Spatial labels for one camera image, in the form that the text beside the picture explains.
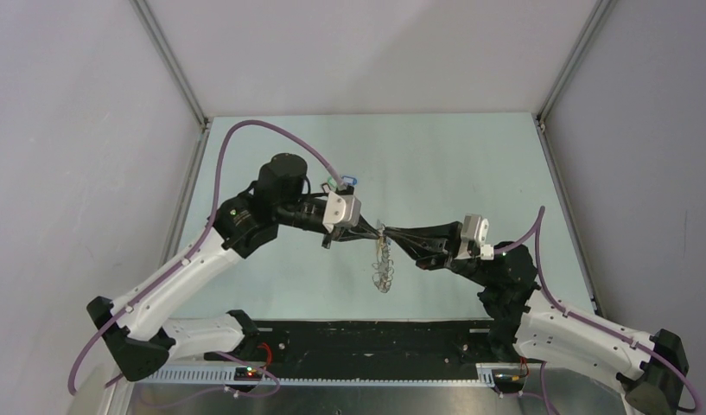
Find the metal keyring band with rings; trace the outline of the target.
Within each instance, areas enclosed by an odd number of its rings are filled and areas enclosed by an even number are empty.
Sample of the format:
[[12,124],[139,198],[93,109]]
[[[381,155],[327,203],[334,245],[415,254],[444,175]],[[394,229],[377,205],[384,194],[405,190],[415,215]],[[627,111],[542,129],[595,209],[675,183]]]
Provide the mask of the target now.
[[372,282],[376,289],[383,294],[387,294],[392,285],[395,272],[394,261],[391,258],[392,240],[383,235],[385,224],[378,220],[376,224],[378,239],[376,242],[376,259],[372,264]]

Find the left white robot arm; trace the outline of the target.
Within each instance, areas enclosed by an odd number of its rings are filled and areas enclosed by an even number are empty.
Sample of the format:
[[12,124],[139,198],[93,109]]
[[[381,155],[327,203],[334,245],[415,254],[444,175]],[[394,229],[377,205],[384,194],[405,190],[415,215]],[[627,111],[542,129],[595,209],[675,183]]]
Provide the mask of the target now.
[[121,297],[95,297],[86,306],[126,380],[146,379],[169,361],[198,354],[230,352],[243,361],[255,356],[258,329],[243,310],[215,318],[172,314],[213,278],[274,240],[281,226],[320,233],[324,247],[379,237],[361,217],[352,188],[304,192],[307,170],[300,156],[273,156],[257,180],[217,208],[208,230],[151,277]]

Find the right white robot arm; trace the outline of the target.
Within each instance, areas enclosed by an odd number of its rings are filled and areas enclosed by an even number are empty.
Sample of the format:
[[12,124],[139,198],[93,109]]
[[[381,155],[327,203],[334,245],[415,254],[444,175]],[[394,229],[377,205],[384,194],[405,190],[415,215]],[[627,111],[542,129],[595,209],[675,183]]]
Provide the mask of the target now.
[[446,269],[482,287],[478,298],[493,324],[490,354],[550,363],[615,390],[636,412],[676,414],[688,361],[679,336],[654,334],[590,314],[547,290],[524,241],[486,242],[481,218],[435,227],[386,227],[425,271]]

